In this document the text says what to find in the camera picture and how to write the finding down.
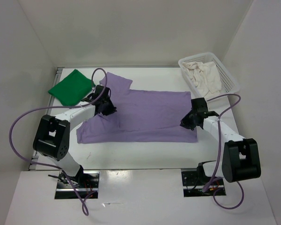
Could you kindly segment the lavender t shirt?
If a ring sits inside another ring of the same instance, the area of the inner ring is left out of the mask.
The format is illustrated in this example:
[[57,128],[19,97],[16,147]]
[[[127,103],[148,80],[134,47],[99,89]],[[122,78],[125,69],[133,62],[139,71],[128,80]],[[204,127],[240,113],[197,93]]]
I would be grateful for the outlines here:
[[189,91],[132,90],[132,80],[108,73],[100,84],[111,90],[117,111],[83,122],[76,130],[79,144],[106,142],[195,143],[197,132],[180,126],[191,110]]

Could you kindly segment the green t shirt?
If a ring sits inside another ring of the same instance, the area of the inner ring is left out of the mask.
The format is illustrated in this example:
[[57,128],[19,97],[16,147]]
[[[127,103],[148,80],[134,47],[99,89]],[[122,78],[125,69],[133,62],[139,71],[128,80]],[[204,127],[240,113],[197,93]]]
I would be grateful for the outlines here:
[[63,106],[77,105],[95,86],[94,82],[79,70],[73,70],[48,93],[55,97]]

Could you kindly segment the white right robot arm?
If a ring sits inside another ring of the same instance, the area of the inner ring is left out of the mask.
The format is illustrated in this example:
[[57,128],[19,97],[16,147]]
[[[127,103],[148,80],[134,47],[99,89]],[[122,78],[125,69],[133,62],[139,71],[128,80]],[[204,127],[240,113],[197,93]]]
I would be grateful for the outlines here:
[[232,183],[261,176],[257,142],[236,133],[221,121],[216,112],[190,111],[181,120],[180,126],[190,130],[200,127],[218,142],[217,160],[203,163],[203,168],[196,172],[200,184],[207,184],[216,178]]

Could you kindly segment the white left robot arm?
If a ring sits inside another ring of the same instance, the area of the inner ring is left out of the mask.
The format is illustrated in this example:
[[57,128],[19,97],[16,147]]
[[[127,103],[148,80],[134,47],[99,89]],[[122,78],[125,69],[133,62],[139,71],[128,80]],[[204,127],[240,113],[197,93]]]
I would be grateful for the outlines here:
[[70,132],[82,122],[96,115],[110,115],[117,111],[110,99],[94,104],[80,102],[77,106],[55,116],[44,115],[39,123],[33,149],[48,157],[63,170],[73,187],[80,187],[87,179],[82,165],[69,153]]

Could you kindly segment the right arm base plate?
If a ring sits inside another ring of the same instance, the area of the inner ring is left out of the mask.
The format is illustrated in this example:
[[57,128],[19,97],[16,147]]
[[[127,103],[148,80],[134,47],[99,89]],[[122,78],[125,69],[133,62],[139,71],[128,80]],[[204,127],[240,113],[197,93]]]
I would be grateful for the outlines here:
[[196,169],[181,170],[184,197],[205,197],[226,195],[223,179],[214,181],[206,192],[202,189],[206,182],[199,178]]

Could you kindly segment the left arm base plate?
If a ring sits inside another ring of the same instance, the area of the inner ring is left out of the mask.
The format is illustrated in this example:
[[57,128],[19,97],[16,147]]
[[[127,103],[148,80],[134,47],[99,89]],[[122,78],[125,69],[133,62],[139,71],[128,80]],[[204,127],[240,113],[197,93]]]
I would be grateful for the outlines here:
[[[99,186],[99,171],[84,171],[86,180],[82,184],[78,184],[73,181],[73,185],[76,188],[76,191],[79,193],[80,197],[84,199],[87,195],[90,195],[90,199],[98,198],[98,186]],[[48,177],[54,178],[57,180],[57,186],[55,191],[55,199],[77,199],[74,189],[61,173],[57,175],[48,175]]]

